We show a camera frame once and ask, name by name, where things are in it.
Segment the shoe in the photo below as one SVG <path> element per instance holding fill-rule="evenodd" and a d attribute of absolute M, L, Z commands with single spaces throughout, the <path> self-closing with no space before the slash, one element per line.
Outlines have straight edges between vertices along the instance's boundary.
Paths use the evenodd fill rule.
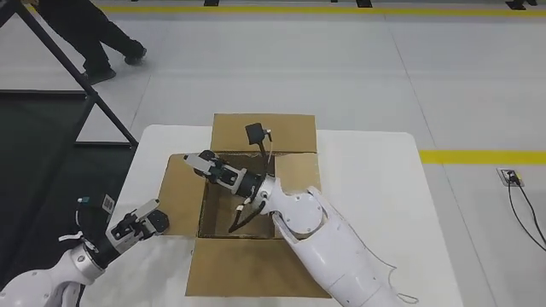
<path fill-rule="evenodd" d="M 84 72 L 82 75 L 85 77 L 87 82 L 89 82 L 89 84 L 93 85 L 115 78 L 116 72 L 112 69 L 108 69 L 103 72 Z"/>
<path fill-rule="evenodd" d="M 144 56 L 146 56 L 146 52 L 146 48 L 142 48 L 142 53 L 140 55 L 125 57 L 125 63 L 129 64 L 130 66 L 137 66 L 141 64 Z"/>

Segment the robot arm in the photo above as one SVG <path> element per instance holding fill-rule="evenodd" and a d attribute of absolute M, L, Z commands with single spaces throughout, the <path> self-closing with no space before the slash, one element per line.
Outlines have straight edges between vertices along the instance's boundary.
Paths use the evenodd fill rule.
<path fill-rule="evenodd" d="M 270 214 L 313 279 L 343 307 L 401 305 L 397 294 L 374 272 L 370 251 L 316 188 L 286 194 L 279 178 L 234 169 L 211 151 L 185 159 L 198 175 L 246 198 L 244 205 Z"/>
<path fill-rule="evenodd" d="M 125 217 L 95 244 L 86 241 L 66 251 L 55 267 L 18 275 L 0 292 L 2 307 L 73 307 L 80 288 L 92 284 L 107 266 L 140 240 L 169 227 L 158 200 L 150 200 Z"/>

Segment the white table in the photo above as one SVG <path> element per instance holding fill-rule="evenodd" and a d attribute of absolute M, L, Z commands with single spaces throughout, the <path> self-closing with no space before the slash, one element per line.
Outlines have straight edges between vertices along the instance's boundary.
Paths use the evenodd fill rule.
<path fill-rule="evenodd" d="M 111 225 L 160 191 L 171 154 L 208 149 L 211 127 L 149 126 L 142 135 Z M 322 192 L 366 244 L 398 266 L 392 284 L 419 307 L 459 307 L 461 295 L 413 137 L 406 133 L 319 130 Z M 140 242 L 86 288 L 82 306 L 334 307 L 319 298 L 185 297 L 192 239 Z M 377 264 L 382 274 L 385 266 Z"/>

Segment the cardboard box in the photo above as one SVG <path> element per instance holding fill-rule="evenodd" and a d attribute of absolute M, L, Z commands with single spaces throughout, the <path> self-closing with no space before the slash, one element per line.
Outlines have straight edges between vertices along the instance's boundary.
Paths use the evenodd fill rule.
<path fill-rule="evenodd" d="M 236 168 L 260 173 L 258 147 L 248 145 L 245 131 L 246 125 L 257 122 L 272 130 L 269 171 L 281 178 L 283 190 L 320 188 L 313 116 L 216 114 L 211 150 Z M 241 202 L 227 189 L 197 176 L 183 154 L 170 157 L 160 190 L 160 209 L 171 222 L 167 235 L 197 237 L 186 295 L 329 298 L 278 236 L 269 216 L 258 216 L 228 233 Z"/>

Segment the box flap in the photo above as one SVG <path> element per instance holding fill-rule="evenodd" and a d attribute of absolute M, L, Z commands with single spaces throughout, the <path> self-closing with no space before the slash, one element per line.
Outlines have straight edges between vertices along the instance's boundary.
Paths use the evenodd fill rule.
<path fill-rule="evenodd" d="M 214 114 L 211 150 L 214 152 L 257 152 L 249 145 L 245 126 L 259 122 L 272 131 L 273 151 L 316 153 L 317 128 L 312 115 Z"/>
<path fill-rule="evenodd" d="M 184 162 L 183 154 L 173 154 L 163 177 L 159 209 L 166 213 L 171 224 L 165 235 L 196 236 L 205 178 L 194 173 Z"/>
<path fill-rule="evenodd" d="M 275 157 L 275 176 L 287 194 L 310 186 L 321 189 L 316 153 L 294 153 Z"/>
<path fill-rule="evenodd" d="M 201 238 L 186 295 L 330 298 L 285 240 Z"/>

